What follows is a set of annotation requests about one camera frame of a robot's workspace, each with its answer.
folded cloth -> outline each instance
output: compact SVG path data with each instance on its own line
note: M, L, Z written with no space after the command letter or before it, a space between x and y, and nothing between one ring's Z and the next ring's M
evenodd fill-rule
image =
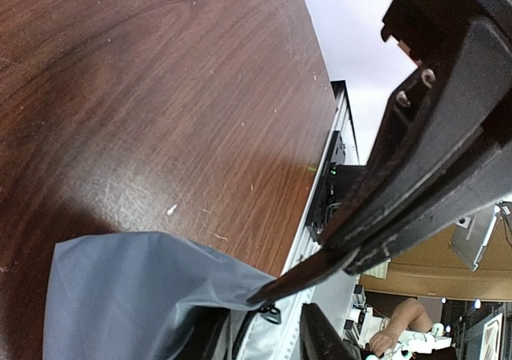
M257 309L246 300L272 279L168 234L59 243L46 298L43 359L172 359L201 307Z

brown wood surface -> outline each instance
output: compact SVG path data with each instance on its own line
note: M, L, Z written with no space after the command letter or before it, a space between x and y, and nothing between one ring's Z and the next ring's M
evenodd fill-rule
M0 39L0 358L41 357L69 238L160 230L279 274L335 112L303 0L0 0Z

wood grain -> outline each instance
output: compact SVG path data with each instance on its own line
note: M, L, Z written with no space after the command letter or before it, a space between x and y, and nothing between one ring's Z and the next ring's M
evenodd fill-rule
M160 230L279 274L327 88L303 0L0 0L0 358L41 357L69 238Z

white scuff mark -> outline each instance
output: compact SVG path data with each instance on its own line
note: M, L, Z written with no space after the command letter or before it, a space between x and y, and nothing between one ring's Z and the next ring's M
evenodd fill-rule
M221 236L220 234L214 234L214 236L216 238L218 238L219 240L224 240L225 242L228 242L229 240L227 238L225 238L224 236Z
M176 208L178 208L178 204L174 204L171 208L167 210L167 216L172 216L172 214L176 211Z

human arm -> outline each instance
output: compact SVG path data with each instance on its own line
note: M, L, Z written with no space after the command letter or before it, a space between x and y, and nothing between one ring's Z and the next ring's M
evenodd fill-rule
M426 333L432 329L432 325L425 307L415 298L408 298L395 308L387 327L372 337L370 350L381 357L389 348L397 345L398 338L407 328Z

